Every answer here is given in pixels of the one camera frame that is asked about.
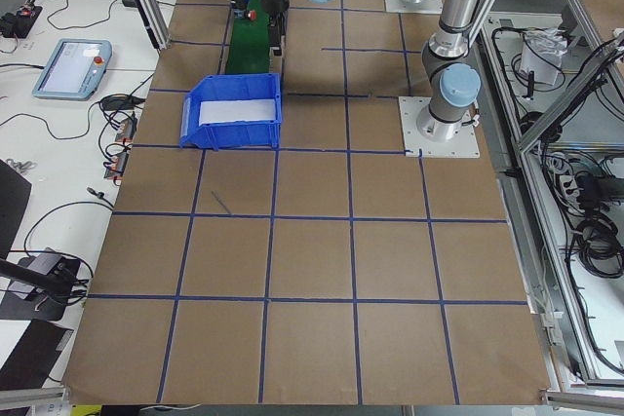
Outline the near teach pendant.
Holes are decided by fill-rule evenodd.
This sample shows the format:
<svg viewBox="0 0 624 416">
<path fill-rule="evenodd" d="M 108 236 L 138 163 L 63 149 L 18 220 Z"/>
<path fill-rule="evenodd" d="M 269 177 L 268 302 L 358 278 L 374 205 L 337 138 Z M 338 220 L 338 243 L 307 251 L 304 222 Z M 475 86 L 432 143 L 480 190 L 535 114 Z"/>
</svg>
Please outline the near teach pendant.
<svg viewBox="0 0 624 416">
<path fill-rule="evenodd" d="M 97 90 L 112 53 L 112 45 L 106 40 L 59 40 L 32 95 L 43 99 L 87 100 Z"/>
</svg>

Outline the white foam pad source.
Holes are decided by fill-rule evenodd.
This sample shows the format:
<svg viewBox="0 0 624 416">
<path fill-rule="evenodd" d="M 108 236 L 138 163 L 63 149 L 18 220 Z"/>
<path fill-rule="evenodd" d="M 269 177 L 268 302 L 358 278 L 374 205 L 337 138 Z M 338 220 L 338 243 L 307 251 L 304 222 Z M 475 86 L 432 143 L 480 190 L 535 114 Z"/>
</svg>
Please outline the white foam pad source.
<svg viewBox="0 0 624 416">
<path fill-rule="evenodd" d="M 272 99 L 202 101 L 199 124 L 270 121 L 276 114 Z"/>
</svg>

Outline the green conveyor belt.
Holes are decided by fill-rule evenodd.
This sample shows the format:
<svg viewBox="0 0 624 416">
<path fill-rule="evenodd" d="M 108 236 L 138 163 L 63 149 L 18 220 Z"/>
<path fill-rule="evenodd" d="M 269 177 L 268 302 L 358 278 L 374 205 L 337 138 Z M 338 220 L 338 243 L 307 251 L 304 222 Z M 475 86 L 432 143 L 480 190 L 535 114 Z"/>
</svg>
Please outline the green conveyor belt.
<svg viewBox="0 0 624 416">
<path fill-rule="evenodd" d="M 256 20 L 233 20 L 224 73 L 281 73 L 282 58 L 275 57 L 269 49 L 268 15 L 262 10 L 260 0 L 250 0 L 249 8 L 256 12 Z"/>
</svg>

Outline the blue source bin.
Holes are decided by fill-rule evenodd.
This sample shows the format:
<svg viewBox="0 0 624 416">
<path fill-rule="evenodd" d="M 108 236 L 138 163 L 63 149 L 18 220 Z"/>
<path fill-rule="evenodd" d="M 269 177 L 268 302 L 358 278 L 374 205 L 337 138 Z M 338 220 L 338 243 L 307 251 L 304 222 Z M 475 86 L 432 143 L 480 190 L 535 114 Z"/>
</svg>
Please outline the blue source bin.
<svg viewBox="0 0 624 416">
<path fill-rule="evenodd" d="M 282 93 L 276 73 L 211 75 L 184 98 L 179 145 L 218 151 L 280 143 Z"/>
</svg>

